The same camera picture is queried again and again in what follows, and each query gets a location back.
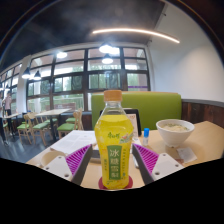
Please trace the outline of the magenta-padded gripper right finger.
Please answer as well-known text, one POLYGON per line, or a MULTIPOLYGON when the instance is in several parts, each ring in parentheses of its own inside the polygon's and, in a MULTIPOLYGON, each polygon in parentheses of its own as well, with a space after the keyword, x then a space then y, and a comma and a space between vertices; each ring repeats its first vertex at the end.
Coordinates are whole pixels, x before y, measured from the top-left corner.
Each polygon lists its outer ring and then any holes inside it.
POLYGON ((183 166, 167 153, 157 154, 135 143, 132 144, 132 154, 145 185, 183 169, 183 166))

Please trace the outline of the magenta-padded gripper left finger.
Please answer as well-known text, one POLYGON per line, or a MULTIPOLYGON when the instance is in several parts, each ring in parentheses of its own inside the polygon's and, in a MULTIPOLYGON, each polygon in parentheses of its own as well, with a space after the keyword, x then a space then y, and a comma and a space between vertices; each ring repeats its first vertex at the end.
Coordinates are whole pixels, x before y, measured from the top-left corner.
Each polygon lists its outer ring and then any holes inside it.
POLYGON ((44 167, 44 170, 65 180, 71 181, 76 185, 80 185, 92 156, 92 152, 92 145, 87 145, 66 157, 57 156, 44 167))

